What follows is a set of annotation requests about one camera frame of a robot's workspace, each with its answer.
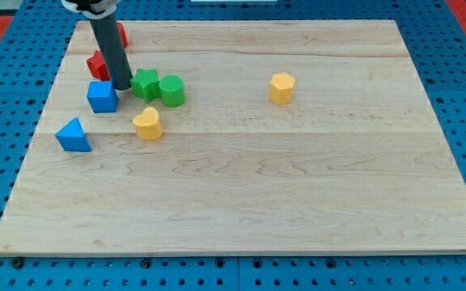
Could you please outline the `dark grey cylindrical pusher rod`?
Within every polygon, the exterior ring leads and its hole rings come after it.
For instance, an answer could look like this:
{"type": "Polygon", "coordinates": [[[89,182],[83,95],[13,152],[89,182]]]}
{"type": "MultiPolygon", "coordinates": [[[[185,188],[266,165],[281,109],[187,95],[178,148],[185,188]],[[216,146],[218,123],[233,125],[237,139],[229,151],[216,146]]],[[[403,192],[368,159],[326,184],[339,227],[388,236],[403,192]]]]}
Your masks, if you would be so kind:
{"type": "Polygon", "coordinates": [[[131,87],[132,71],[115,14],[91,19],[90,24],[114,88],[128,90],[131,87]]]}

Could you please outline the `white black rod mount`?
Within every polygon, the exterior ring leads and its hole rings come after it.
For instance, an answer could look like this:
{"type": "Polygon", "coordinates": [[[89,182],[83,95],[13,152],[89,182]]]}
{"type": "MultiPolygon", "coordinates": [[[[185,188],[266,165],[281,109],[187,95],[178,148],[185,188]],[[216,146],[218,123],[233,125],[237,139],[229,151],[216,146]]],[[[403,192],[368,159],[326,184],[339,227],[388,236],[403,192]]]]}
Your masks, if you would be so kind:
{"type": "Polygon", "coordinates": [[[61,4],[68,10],[83,14],[88,19],[103,19],[117,10],[121,0],[61,0],[61,4]]]}

